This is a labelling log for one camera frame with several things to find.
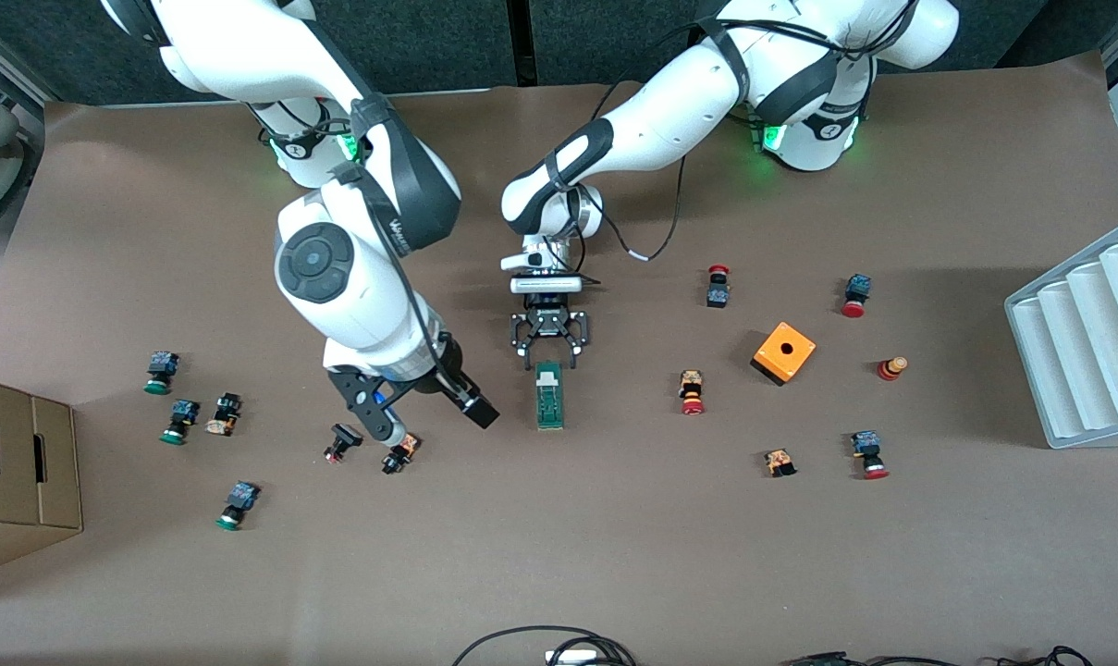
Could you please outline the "black selector switch orange block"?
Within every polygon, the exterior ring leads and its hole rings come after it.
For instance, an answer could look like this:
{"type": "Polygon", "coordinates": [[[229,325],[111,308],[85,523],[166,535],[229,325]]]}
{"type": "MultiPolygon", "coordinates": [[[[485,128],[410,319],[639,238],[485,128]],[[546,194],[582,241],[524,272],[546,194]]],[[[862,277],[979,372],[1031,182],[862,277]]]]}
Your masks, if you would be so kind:
{"type": "Polygon", "coordinates": [[[241,396],[226,392],[217,398],[215,413],[203,426],[203,431],[216,436],[233,436],[241,412],[241,396]]]}
{"type": "Polygon", "coordinates": [[[387,451],[387,456],[382,462],[382,472],[385,474],[395,474],[402,470],[408,463],[413,460],[415,451],[421,446],[421,438],[414,435],[413,432],[407,432],[402,436],[402,440],[399,444],[395,444],[387,451]]]}

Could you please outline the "black flat indicator red terminals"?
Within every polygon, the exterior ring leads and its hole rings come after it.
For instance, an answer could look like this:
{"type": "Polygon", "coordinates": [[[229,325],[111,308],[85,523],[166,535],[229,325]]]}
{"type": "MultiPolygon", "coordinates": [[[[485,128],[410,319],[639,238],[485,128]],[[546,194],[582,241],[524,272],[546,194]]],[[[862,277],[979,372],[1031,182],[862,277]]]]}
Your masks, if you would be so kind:
{"type": "Polygon", "coordinates": [[[334,424],[331,427],[331,432],[334,436],[333,443],[323,451],[326,462],[330,464],[343,463],[347,451],[364,443],[364,435],[357,431],[356,427],[350,425],[334,424]]]}

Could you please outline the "orange button enclosure box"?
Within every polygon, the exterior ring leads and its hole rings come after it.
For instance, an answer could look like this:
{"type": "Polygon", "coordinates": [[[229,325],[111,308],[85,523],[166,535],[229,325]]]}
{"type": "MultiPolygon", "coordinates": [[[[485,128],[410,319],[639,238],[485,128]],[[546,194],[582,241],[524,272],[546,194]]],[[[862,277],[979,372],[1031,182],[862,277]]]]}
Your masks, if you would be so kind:
{"type": "Polygon", "coordinates": [[[811,337],[787,322],[779,322],[750,358],[750,367],[765,375],[774,386],[783,387],[800,374],[817,348],[811,337]]]}

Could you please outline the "brown table cover paper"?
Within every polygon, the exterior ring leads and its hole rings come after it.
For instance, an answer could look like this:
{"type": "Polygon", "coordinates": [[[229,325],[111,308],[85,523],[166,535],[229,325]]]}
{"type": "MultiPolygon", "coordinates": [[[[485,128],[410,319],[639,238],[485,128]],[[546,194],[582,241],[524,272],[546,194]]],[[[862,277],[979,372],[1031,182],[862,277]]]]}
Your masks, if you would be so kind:
{"type": "Polygon", "coordinates": [[[1099,56],[887,76],[816,174],[727,123],[689,159],[659,261],[593,240],[591,350],[542,432],[508,349],[500,190],[600,93],[398,99],[464,191],[408,274],[502,416],[406,398],[424,447],[394,475],[373,444],[323,459],[349,413],[276,289],[276,211],[300,193],[246,110],[51,105],[0,268],[0,383],[76,409],[85,526],[0,567],[0,665],[415,666],[555,624],[655,666],[1057,645],[1118,666],[1118,450],[1049,450],[1003,311],[1118,225],[1099,56]],[[716,263],[724,308],[705,307],[716,263]],[[854,274],[872,288],[850,318],[854,274]],[[817,343],[783,387],[750,365],[779,322],[817,343]],[[143,389],[157,351],[179,355],[169,394],[143,389]],[[891,356],[909,367],[884,382],[891,356]],[[688,368],[703,413],[681,413],[688,368]],[[203,431],[226,392],[228,438],[203,431]],[[177,400],[201,405],[183,446],[160,439],[177,400]],[[884,479],[854,457],[863,430],[884,479]],[[774,479],[773,450],[798,472],[774,479]],[[262,493],[226,531],[238,481],[262,493]]]}

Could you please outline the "brown cardboard box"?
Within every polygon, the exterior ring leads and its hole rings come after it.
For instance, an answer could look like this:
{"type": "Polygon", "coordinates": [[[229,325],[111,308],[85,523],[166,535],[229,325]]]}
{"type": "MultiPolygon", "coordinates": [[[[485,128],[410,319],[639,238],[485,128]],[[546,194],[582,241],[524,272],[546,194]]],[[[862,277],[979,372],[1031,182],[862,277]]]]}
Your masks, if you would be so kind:
{"type": "Polygon", "coordinates": [[[0,567],[80,532],[72,406],[0,384],[0,567]]]}

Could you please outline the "green load switch white handle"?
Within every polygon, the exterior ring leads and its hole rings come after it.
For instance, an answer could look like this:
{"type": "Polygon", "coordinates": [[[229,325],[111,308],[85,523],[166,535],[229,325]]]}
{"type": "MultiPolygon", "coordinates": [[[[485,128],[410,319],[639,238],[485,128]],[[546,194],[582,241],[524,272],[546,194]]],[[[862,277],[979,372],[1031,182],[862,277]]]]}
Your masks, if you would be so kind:
{"type": "Polygon", "coordinates": [[[553,360],[534,367],[534,413],[538,430],[563,428],[562,367],[553,360]]]}

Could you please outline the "grey ribbed tray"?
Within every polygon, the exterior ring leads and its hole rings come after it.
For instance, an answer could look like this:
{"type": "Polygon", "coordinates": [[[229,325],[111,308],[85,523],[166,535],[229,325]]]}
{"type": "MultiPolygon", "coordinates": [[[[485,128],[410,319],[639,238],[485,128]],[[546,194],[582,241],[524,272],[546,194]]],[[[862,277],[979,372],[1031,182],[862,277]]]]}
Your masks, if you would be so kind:
{"type": "Polygon", "coordinates": [[[1118,448],[1118,227],[1003,308],[1050,449],[1118,448]]]}

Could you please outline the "green mushroom button blue block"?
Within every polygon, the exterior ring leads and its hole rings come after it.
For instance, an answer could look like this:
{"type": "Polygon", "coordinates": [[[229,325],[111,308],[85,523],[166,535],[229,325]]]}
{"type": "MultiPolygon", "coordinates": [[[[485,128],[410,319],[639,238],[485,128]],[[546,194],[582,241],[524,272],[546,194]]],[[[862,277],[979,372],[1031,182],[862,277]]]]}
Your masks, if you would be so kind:
{"type": "Polygon", "coordinates": [[[190,427],[198,421],[201,405],[198,401],[177,400],[171,405],[170,420],[160,439],[173,446],[183,446],[190,427]]]}
{"type": "Polygon", "coordinates": [[[226,500],[227,506],[221,511],[220,517],[216,518],[215,525],[226,531],[239,530],[246,514],[253,510],[260,493],[259,486],[253,482],[238,481],[230,489],[226,500]]]}
{"type": "Polygon", "coordinates": [[[149,378],[143,387],[144,391],[149,394],[169,394],[178,367],[178,354],[169,351],[153,352],[146,368],[149,378]]]}

